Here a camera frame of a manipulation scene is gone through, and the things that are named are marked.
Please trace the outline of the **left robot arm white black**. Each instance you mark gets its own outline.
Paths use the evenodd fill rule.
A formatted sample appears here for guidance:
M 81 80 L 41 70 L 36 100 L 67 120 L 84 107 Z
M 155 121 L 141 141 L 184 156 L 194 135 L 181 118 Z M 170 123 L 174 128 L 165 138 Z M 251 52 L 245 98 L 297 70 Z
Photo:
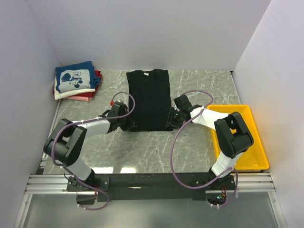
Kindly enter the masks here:
M 97 188 L 100 181 L 95 177 L 95 172 L 80 158 L 84 141 L 97 134 L 111 133 L 117 128 L 122 131 L 134 128 L 135 123 L 127 114 L 127 105 L 115 101 L 111 109 L 96 117 L 94 122 L 72 124 L 68 119 L 61 119 L 46 140 L 43 152 L 76 175 L 78 185 L 83 190 Z

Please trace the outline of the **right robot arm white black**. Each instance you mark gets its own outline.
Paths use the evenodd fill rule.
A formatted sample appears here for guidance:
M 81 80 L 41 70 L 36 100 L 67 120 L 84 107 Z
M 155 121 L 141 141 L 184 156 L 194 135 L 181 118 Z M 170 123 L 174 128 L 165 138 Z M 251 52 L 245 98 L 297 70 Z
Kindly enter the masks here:
M 170 167 L 174 179 L 183 187 L 198 190 L 210 186 L 220 189 L 231 175 L 236 161 L 253 144 L 253 136 L 239 112 L 224 114 L 207 109 L 207 106 L 192 105 L 185 94 L 174 99 L 182 126 L 176 133 L 170 152 Z M 208 172 L 209 181 L 201 186 L 190 186 L 177 176 L 173 166 L 173 151 L 180 132 L 190 123 L 200 124 L 216 132 L 220 154 Z

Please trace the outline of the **black t shirt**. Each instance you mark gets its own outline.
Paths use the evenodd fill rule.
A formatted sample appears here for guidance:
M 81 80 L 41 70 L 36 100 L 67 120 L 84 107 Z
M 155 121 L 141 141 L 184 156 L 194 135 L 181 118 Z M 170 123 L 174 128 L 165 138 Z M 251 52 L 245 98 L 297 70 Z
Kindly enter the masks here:
M 134 109 L 130 119 L 136 127 L 131 132 L 172 131 L 168 126 L 171 109 L 171 92 L 168 70 L 135 70 L 126 73 L 129 108 Z

